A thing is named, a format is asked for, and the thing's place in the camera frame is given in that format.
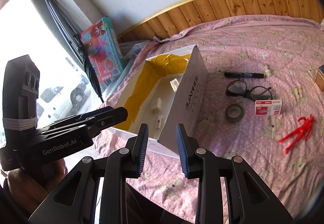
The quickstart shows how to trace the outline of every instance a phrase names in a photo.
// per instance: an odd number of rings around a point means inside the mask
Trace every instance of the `pink quilt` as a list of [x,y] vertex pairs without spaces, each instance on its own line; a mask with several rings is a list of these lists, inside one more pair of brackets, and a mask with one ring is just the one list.
[[[314,82],[324,61],[323,29],[311,20],[270,15],[237,16],[191,27],[166,41],[148,43],[106,105],[116,104],[145,58],[197,44],[209,77],[194,137],[218,156],[242,156],[296,216],[324,178],[324,94]],[[224,71],[263,72],[265,79],[244,81],[250,88],[271,87],[275,98],[282,100],[281,115],[256,117],[253,101],[226,96],[226,87],[234,79],[224,78]],[[245,112],[235,124],[224,115],[231,103],[241,104]],[[310,114],[317,121],[311,135],[284,154],[293,138],[284,143],[278,140],[302,124],[297,122],[299,117]],[[109,130],[95,138],[102,156],[125,144]],[[148,151],[141,177],[127,181],[162,208],[194,222],[198,181],[184,178],[178,159]],[[222,185],[225,223],[224,182]]]

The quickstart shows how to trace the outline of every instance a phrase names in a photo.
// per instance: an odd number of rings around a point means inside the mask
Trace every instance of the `eyeglass frame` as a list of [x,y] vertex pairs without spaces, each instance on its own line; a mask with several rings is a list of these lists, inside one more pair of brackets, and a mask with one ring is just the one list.
[[[236,82],[236,81],[238,81],[238,82],[243,82],[243,83],[245,84],[246,89],[245,89],[245,91],[244,91],[243,93],[235,93],[235,92],[231,92],[231,91],[228,90],[230,84],[233,83],[233,82]],[[255,99],[253,99],[253,98],[251,97],[251,91],[253,91],[253,90],[254,90],[255,88],[257,88],[257,87],[260,87],[260,88],[264,88],[264,89],[265,89],[265,91],[264,91],[262,94],[264,94],[264,93],[266,93],[267,91],[269,91],[271,97],[270,97],[270,99],[268,99],[268,100],[273,100],[273,96],[272,96],[272,92],[271,92],[271,87],[266,88],[266,87],[263,87],[263,86],[255,86],[255,87],[253,87],[252,89],[249,90],[249,89],[247,89],[247,84],[246,84],[246,82],[245,82],[245,81],[242,81],[242,80],[240,80],[240,79],[231,81],[231,82],[227,85],[227,88],[226,88],[225,94],[226,94],[227,96],[231,96],[231,97],[238,97],[238,96],[242,96],[243,98],[247,98],[247,99],[250,99],[250,100],[253,100],[253,101],[257,101],[257,100],[255,100]]]

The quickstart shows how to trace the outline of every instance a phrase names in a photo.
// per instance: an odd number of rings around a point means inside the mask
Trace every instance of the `bed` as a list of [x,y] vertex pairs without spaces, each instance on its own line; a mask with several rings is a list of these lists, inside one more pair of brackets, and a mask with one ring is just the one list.
[[[103,106],[116,104],[146,58],[197,44],[209,74],[194,137],[215,155],[242,156],[296,216],[324,178],[324,94],[314,82],[324,59],[322,19],[317,0],[186,0],[119,36],[125,42],[154,41],[142,49],[125,81]],[[234,78],[224,78],[224,71],[264,73],[264,80],[245,82],[250,88],[271,87],[274,98],[283,102],[282,113],[256,117],[253,101],[226,96]],[[239,103],[245,112],[234,124],[224,115],[231,103]],[[278,140],[300,125],[299,117],[310,114],[317,121],[311,136],[284,154],[292,140]],[[109,130],[95,138],[102,156],[124,145]],[[184,178],[178,159],[148,151],[141,177],[127,181],[162,208],[194,222],[198,181]],[[226,223],[223,181],[222,188]]]

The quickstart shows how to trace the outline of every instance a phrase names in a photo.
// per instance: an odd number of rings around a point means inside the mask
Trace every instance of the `red plastic toy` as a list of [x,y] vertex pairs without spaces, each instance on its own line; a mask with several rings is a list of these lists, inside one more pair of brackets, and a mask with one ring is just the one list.
[[312,131],[312,122],[316,122],[314,117],[310,115],[309,119],[306,119],[305,117],[300,117],[298,121],[304,121],[304,124],[300,127],[298,127],[296,130],[289,133],[286,137],[279,140],[280,143],[282,143],[284,140],[288,139],[289,137],[293,136],[294,134],[298,133],[296,139],[285,149],[285,154],[288,154],[289,150],[303,137],[303,134],[306,133],[306,136],[304,137],[304,140],[306,141],[308,136],[310,135]]

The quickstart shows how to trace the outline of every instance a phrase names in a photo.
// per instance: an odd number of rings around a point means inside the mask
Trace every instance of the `white box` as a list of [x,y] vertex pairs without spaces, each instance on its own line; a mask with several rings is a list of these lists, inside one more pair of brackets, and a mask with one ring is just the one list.
[[282,107],[281,100],[257,100],[254,105],[254,115],[276,116],[280,115]]
[[[125,122],[111,127],[124,139],[137,135],[140,125],[149,126],[147,149],[178,157],[176,125],[183,123],[188,136],[195,130],[207,80],[207,69],[196,45],[148,58],[130,78],[115,107],[128,111]],[[170,81],[177,78],[173,91]],[[162,100],[161,110],[153,113],[153,100]],[[163,115],[162,128],[156,133],[158,116]]]

